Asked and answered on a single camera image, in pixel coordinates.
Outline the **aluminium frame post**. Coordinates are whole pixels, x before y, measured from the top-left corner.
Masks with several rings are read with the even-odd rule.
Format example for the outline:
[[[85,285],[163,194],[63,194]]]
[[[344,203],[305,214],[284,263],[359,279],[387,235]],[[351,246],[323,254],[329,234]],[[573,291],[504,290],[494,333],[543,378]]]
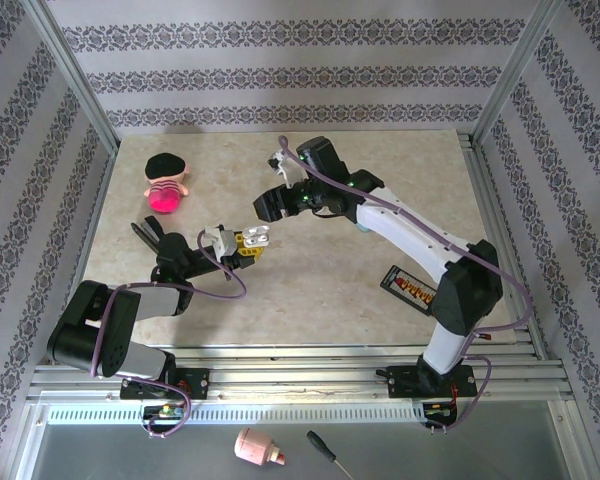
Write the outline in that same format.
[[[26,14],[30,17],[42,40],[53,55],[65,81],[76,95],[90,123],[104,143],[107,152],[110,155],[116,155],[119,150],[120,139],[46,0],[20,1]]]
[[[484,108],[473,127],[469,138],[471,148],[481,145],[522,75],[534,50],[548,29],[564,0],[539,0],[528,23],[521,33],[520,39],[506,61],[502,74],[495,88],[484,105]]]

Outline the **black charger with red print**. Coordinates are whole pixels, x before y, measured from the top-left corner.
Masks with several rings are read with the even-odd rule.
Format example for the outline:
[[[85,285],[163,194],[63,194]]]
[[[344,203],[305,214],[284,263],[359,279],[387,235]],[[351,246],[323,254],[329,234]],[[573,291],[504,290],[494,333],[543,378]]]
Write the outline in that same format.
[[[432,315],[436,289],[402,268],[393,265],[380,282],[380,287],[418,312],[426,316]]]

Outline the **black handled screwdriver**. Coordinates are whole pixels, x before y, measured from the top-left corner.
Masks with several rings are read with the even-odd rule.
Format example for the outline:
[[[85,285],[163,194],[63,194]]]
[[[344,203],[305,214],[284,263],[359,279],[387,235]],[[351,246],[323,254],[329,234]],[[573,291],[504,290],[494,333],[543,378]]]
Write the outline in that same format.
[[[309,442],[314,448],[324,455],[330,463],[336,465],[349,480],[354,480],[354,477],[341,465],[337,460],[335,453],[327,446],[326,442],[313,430],[309,430],[306,434]]]

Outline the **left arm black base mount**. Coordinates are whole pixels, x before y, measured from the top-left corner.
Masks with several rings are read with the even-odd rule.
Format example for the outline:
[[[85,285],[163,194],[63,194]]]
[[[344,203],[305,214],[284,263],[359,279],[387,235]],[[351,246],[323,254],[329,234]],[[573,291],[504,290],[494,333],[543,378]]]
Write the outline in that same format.
[[[182,390],[192,400],[206,400],[209,370],[204,368],[177,368],[173,374],[166,374],[161,382]],[[183,401],[183,396],[164,387],[125,379],[120,388],[120,399]]]

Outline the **white earbud charging case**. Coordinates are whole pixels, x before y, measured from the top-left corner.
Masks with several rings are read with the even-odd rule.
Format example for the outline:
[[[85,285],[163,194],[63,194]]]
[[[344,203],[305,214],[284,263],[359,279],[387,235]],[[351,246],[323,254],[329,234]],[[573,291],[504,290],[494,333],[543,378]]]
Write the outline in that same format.
[[[247,248],[266,247],[270,243],[270,227],[266,225],[245,228],[241,234],[243,245]]]

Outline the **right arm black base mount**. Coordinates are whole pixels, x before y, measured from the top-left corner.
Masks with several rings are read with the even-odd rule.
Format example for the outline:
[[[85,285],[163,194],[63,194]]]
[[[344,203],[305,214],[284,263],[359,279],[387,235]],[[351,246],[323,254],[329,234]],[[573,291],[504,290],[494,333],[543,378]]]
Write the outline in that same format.
[[[453,392],[471,398],[477,394],[474,372],[468,365],[457,365],[445,375],[418,365],[388,366],[385,373],[390,398],[451,398]]]

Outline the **grey metal shelf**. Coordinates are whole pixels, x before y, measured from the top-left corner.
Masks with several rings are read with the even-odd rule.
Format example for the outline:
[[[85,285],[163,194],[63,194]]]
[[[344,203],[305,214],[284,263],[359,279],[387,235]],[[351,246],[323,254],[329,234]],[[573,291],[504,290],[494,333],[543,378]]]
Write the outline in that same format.
[[[31,480],[571,480],[544,433],[516,440],[512,430],[477,437],[431,435],[406,424],[270,425],[286,463],[239,459],[238,425],[189,425],[166,440],[137,426],[52,425]],[[320,435],[329,462],[309,442]]]

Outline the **plush doll with black hair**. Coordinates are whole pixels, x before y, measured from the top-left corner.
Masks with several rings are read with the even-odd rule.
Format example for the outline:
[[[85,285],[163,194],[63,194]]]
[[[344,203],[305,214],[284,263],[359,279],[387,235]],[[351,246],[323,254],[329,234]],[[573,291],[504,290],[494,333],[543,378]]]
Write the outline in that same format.
[[[189,167],[184,159],[172,153],[150,157],[144,175],[149,186],[144,192],[149,207],[160,214],[174,213],[189,190],[184,184]]]

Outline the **black stapler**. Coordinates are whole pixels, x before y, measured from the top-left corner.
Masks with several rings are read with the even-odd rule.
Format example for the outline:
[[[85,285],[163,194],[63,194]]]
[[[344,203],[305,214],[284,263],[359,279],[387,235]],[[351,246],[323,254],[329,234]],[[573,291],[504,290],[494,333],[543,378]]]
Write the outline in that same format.
[[[158,244],[165,233],[155,216],[145,217],[140,224],[132,222],[131,228],[154,253],[158,252]]]

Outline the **pink toy bottle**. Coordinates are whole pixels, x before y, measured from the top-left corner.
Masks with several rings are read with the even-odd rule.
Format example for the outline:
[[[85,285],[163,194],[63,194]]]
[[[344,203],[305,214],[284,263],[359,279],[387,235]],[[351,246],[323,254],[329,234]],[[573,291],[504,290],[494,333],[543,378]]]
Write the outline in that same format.
[[[234,454],[237,458],[258,466],[266,463],[284,466],[286,463],[284,454],[273,439],[250,427],[239,432],[234,444]]]

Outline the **aluminium side rail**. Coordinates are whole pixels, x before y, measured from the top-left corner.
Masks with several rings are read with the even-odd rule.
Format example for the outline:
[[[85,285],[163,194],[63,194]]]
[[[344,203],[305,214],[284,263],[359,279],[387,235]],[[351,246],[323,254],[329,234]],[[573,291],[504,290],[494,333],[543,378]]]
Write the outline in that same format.
[[[496,190],[488,173],[487,163],[479,147],[476,149],[471,148],[471,141],[468,134],[459,133],[457,137],[485,227],[486,236],[498,252],[500,268],[510,274],[522,287],[526,287],[506,229],[504,215],[497,200]],[[525,324],[517,326],[514,331],[516,333],[526,333],[529,337],[529,342],[533,346],[536,358],[546,360],[548,354],[544,348],[542,335],[533,311],[533,305],[531,303],[527,304],[525,297],[519,290],[506,280],[503,281],[503,290],[503,301],[507,307],[511,322],[519,320],[523,316],[527,319]]]
[[[105,180],[110,155],[101,148],[93,152],[85,149],[73,167],[66,192],[61,203],[54,227],[59,234],[57,240],[58,265],[55,269],[54,289],[49,295],[48,332],[44,347],[47,347],[56,328],[74,285],[79,282],[84,270],[84,260],[89,250],[95,218],[101,207],[101,196],[106,189]]]

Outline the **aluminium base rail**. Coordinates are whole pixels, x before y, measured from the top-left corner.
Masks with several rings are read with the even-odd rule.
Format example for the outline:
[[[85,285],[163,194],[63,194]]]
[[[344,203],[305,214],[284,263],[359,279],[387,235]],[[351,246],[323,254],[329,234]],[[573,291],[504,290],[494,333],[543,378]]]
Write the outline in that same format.
[[[412,364],[420,345],[202,346],[176,348],[179,365],[206,368],[211,402],[337,403],[384,398],[376,370]],[[479,343],[470,353],[488,401],[571,400],[563,363],[543,359],[529,341]]]

